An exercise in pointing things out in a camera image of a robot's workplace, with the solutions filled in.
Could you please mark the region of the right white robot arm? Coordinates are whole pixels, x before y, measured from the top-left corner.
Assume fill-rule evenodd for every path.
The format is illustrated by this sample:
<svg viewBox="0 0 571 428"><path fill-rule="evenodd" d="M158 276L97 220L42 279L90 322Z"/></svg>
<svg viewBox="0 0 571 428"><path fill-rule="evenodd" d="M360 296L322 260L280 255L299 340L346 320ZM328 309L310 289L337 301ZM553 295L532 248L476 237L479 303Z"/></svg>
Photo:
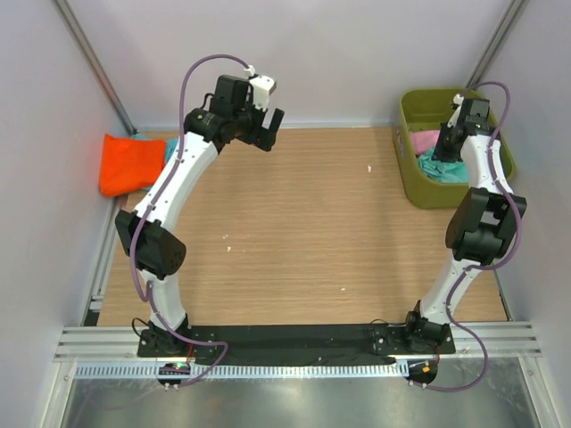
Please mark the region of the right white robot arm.
<svg viewBox="0 0 571 428"><path fill-rule="evenodd" d="M505 176L489 101L457 94L453 105L434 153L439 160L466 165L468 191L446 230L450 256L401 332L403 345L414 353L437 350L451 341L452 316L461 298L480 272L505 257L526 210L525 198L513 194Z"/></svg>

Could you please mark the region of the teal t shirt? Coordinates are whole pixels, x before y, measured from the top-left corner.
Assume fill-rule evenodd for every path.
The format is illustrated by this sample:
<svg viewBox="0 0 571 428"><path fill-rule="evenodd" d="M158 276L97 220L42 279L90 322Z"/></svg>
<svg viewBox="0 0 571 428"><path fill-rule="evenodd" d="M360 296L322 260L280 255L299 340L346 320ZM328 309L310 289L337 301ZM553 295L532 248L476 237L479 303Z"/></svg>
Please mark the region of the teal t shirt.
<svg viewBox="0 0 571 428"><path fill-rule="evenodd" d="M443 184L466 184L468 171L462 161L445 162L433 158L434 148L418 157L420 170L429 178Z"/></svg>

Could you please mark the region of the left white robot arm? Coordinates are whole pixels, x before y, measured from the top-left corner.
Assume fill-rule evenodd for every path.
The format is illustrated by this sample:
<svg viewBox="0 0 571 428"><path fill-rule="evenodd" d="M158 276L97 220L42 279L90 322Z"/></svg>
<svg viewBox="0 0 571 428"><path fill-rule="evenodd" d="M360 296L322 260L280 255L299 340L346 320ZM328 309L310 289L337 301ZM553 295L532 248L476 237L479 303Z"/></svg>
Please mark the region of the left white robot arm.
<svg viewBox="0 0 571 428"><path fill-rule="evenodd" d="M178 146L144 199L132 211L118 212L115 226L137 294L153 310L139 334L139 356L178 357L195 344L178 288L186 257L186 246L174 234L178 217L227 144L237 139L264 152L272 149L285 115L276 109L263 125L276 88L269 76L220 76L203 106L184 112Z"/></svg>

